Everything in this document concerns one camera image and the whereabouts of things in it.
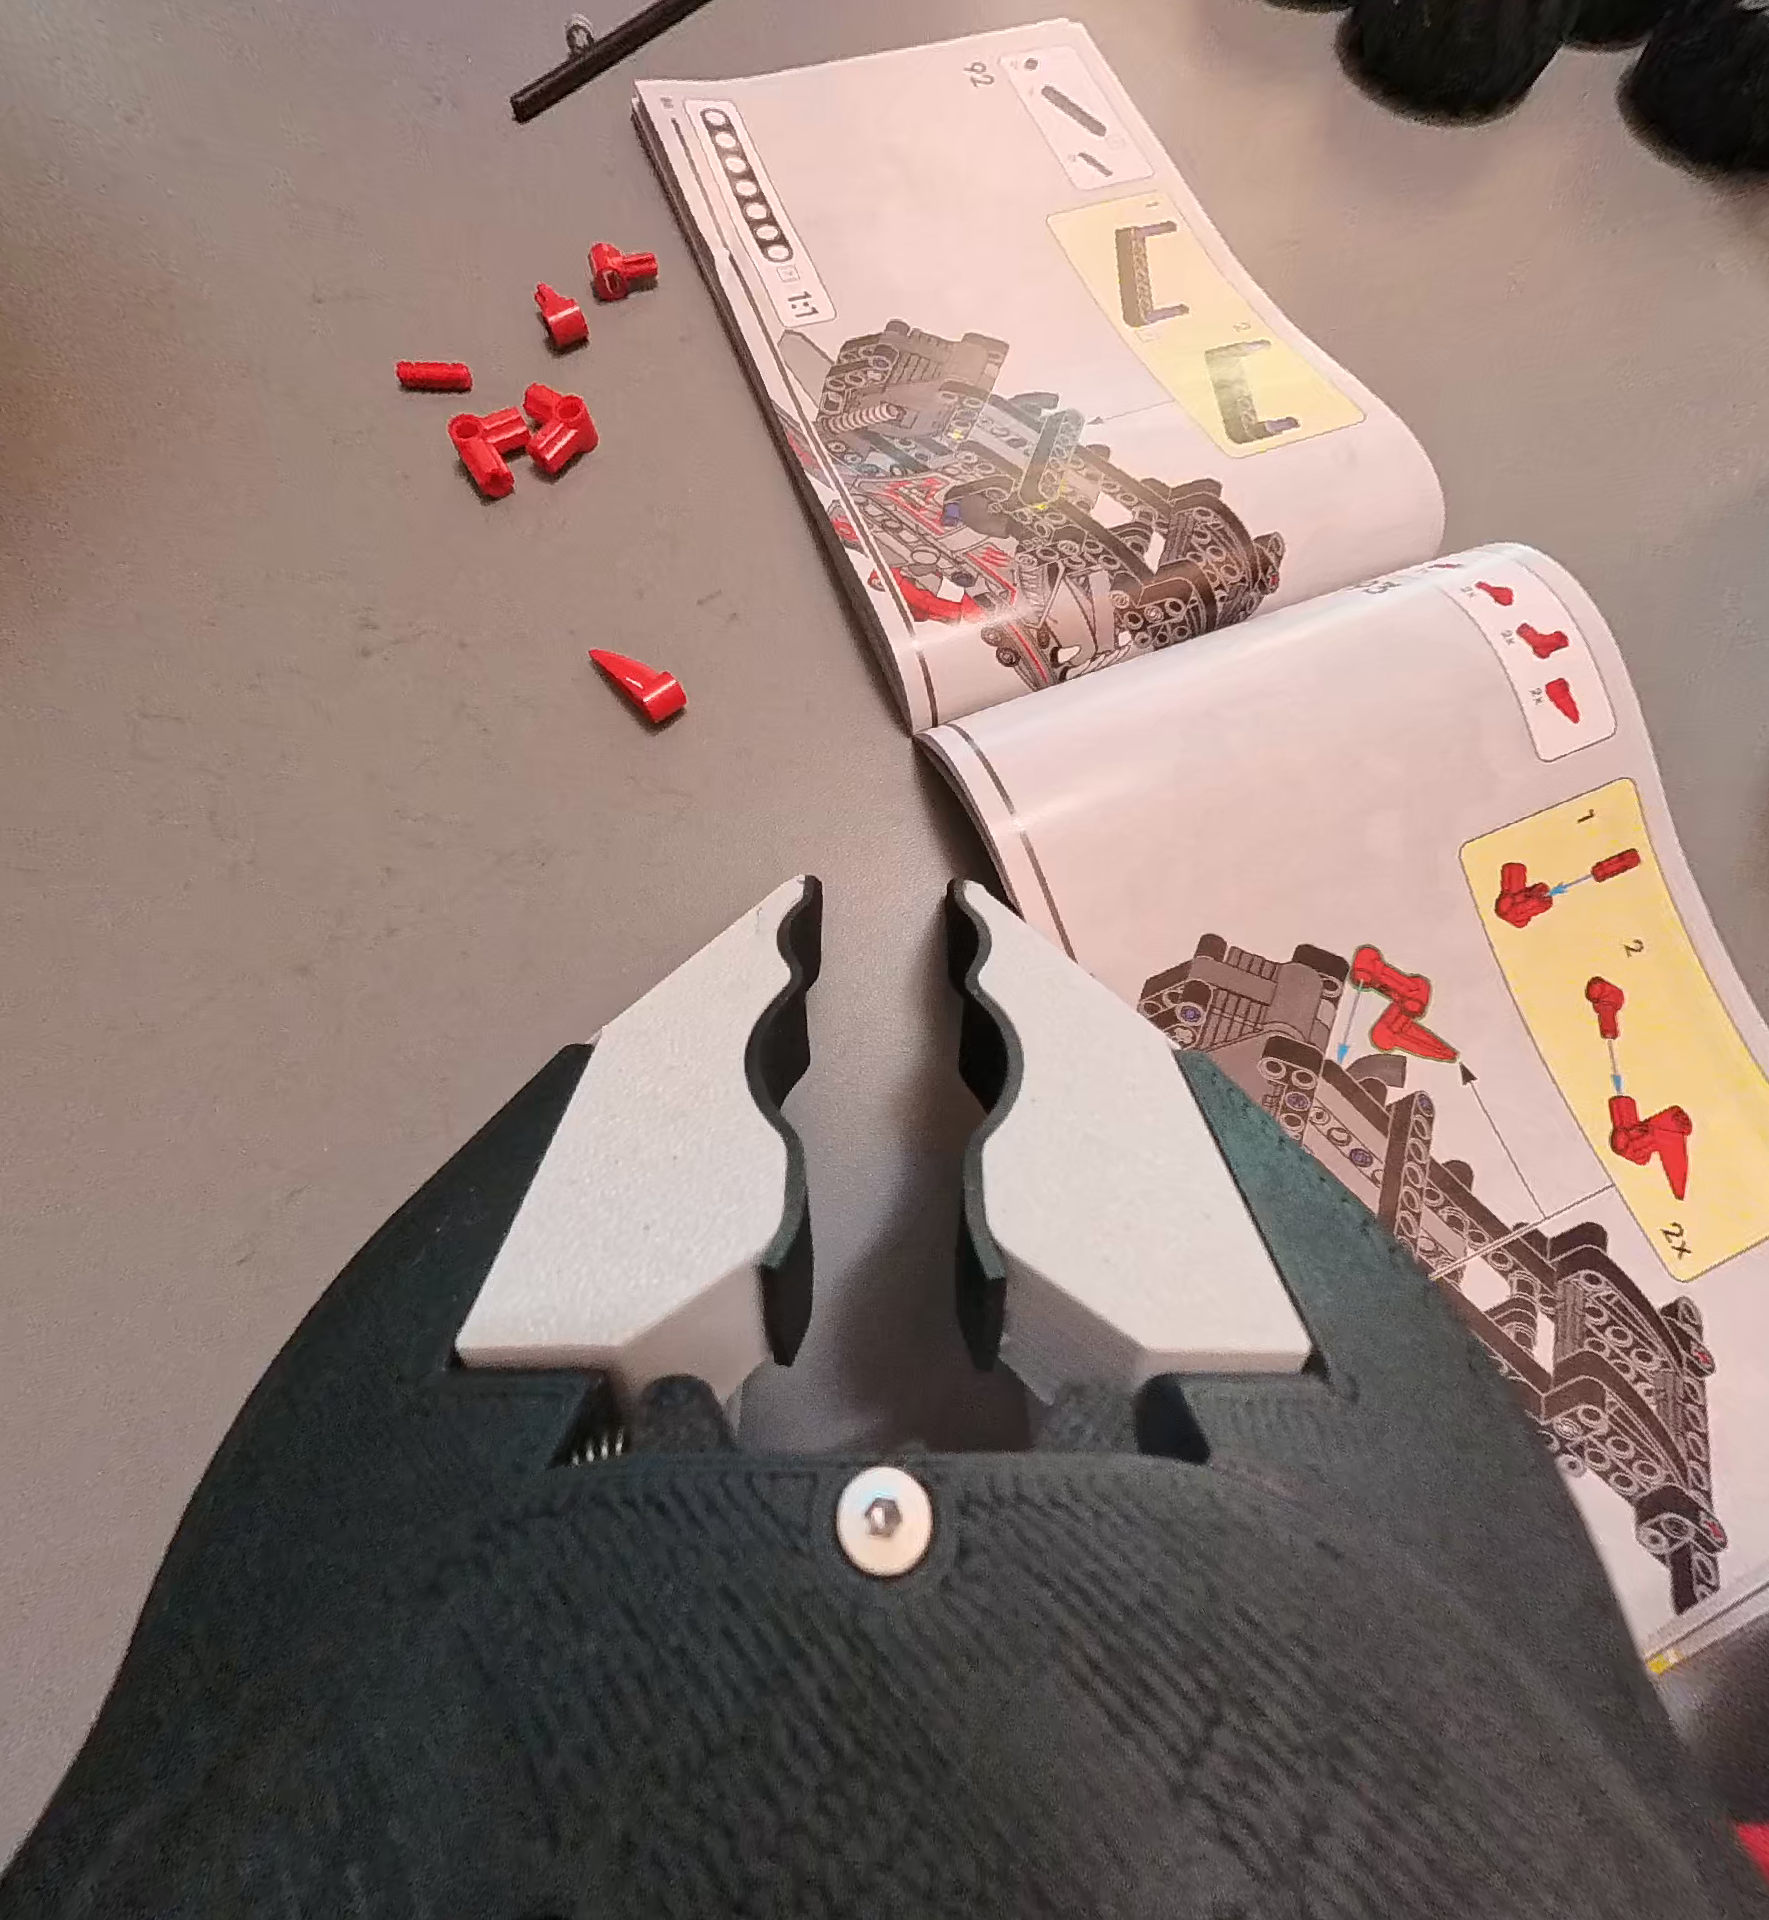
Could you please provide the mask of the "red tooth brick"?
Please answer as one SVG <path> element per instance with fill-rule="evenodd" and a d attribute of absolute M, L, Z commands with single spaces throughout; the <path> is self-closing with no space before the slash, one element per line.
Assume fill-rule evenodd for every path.
<path fill-rule="evenodd" d="M 653 727 L 672 722 L 690 708 L 684 685 L 661 666 L 606 645 L 590 647 L 587 661 Z"/>

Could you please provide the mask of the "black toy tyre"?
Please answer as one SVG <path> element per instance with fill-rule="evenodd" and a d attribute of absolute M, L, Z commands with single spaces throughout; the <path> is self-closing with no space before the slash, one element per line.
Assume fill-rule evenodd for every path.
<path fill-rule="evenodd" d="M 1631 121 L 1692 167 L 1769 175 L 1769 2 L 1679 2 L 1622 84 Z"/>
<path fill-rule="evenodd" d="M 1557 54 L 1574 2 L 1353 2 L 1347 76 L 1378 101 L 1435 121 L 1516 107 Z"/>

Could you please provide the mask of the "thin black rod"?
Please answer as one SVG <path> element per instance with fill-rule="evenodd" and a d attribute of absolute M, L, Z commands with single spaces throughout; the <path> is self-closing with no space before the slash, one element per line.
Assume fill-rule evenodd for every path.
<path fill-rule="evenodd" d="M 510 111 L 514 122 L 532 122 L 549 107 L 558 106 L 572 92 L 648 48 L 659 37 L 700 7 L 703 7 L 703 2 L 651 2 L 633 10 L 607 31 L 591 28 L 583 34 L 571 28 L 566 32 L 564 58 L 512 92 Z"/>

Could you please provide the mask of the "open toy instruction booklet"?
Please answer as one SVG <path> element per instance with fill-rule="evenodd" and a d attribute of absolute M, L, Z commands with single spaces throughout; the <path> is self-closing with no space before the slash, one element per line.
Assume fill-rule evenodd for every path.
<path fill-rule="evenodd" d="M 1761 1623 L 1769 1028 L 1604 612 L 1446 551 L 1082 25 L 633 110 L 1016 908 L 1449 1291 L 1655 1666 Z"/>

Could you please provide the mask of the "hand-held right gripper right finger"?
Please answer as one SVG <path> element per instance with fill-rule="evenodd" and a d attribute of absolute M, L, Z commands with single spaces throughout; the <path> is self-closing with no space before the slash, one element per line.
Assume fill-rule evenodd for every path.
<path fill-rule="evenodd" d="M 1296 1375 L 1313 1340 L 1176 1052 L 985 885 L 944 898 L 964 1150 L 961 1322 L 1037 1404 Z"/>

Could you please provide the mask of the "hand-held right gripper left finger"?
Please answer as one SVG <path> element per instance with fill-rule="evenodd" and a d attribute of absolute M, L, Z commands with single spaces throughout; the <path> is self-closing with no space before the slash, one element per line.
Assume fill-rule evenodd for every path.
<path fill-rule="evenodd" d="M 456 1334 L 469 1369 L 659 1380 L 730 1404 L 814 1311 L 802 1136 L 823 885 L 794 877 L 607 1020 Z"/>

